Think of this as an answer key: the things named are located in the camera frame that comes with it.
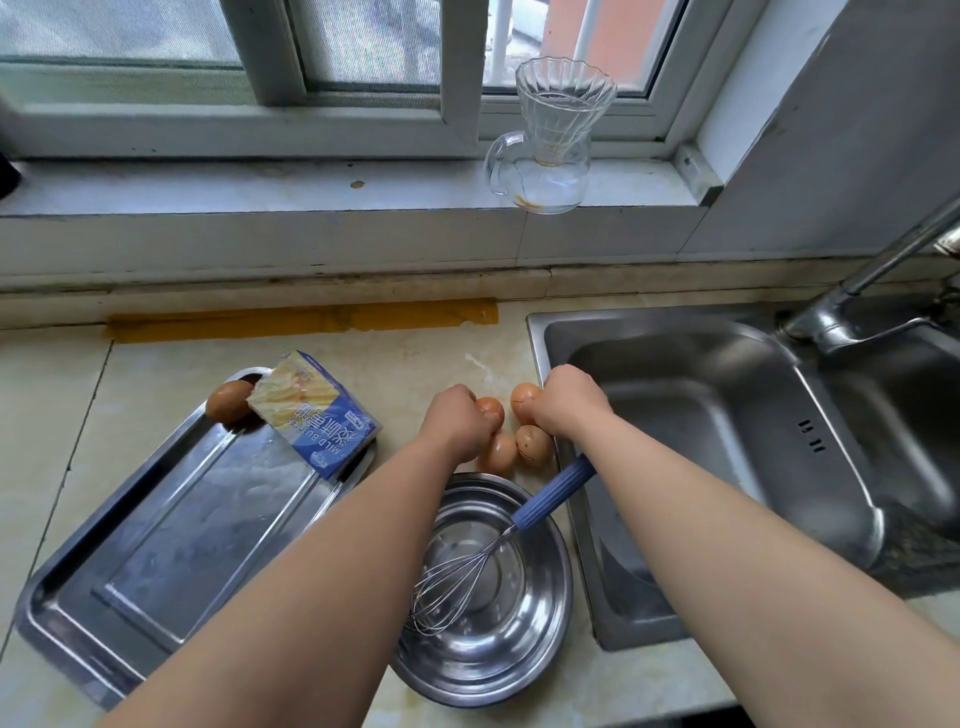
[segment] sink basin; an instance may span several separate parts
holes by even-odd
[[[870,466],[817,368],[774,337],[777,309],[533,314],[528,326],[541,380],[564,363],[590,373],[621,417],[866,569],[884,523]],[[566,465],[577,453],[558,446]],[[685,637],[599,475],[569,507],[601,646]]]
[[[823,371],[874,464],[876,502],[898,503],[960,540],[960,341],[914,328],[841,352]]]

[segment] glass jug handle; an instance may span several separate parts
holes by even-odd
[[[507,188],[500,184],[500,158],[507,150],[515,144],[522,144],[527,140],[526,132],[507,132],[501,134],[497,140],[490,145],[487,151],[487,158],[484,160],[484,169],[487,170],[487,183],[494,195],[506,195]]]

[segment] window frame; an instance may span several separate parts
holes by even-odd
[[[317,97],[306,91],[284,0],[221,1],[246,70],[179,69],[179,82],[168,79],[174,98],[204,103],[41,100],[16,108],[0,103],[4,153],[10,158],[477,158],[501,133],[523,126],[515,95],[482,92],[488,0],[441,0],[439,111],[310,106]],[[650,95],[611,107],[595,127],[594,155],[668,157],[688,140],[766,2],[687,0]],[[273,42],[264,44],[264,36]],[[21,71],[41,73],[37,65],[24,64]],[[98,84],[99,71],[92,66],[70,72]],[[121,76],[135,85],[145,73],[162,71],[127,69]],[[115,91],[116,69],[110,74]],[[209,93],[218,78],[230,77],[242,89],[243,75],[252,96],[269,106],[235,106],[229,94],[221,99]],[[235,99],[246,91],[232,93]]]

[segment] yellow tape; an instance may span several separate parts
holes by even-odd
[[[196,313],[125,314],[107,321],[118,344],[190,339],[248,339],[299,333],[458,327],[499,321],[496,299],[244,308]]]

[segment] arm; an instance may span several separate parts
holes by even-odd
[[[444,486],[498,422],[458,384],[100,728],[359,725],[410,608]]]
[[[960,725],[960,647],[751,498],[551,372],[528,412],[601,474],[684,625],[763,726]]]

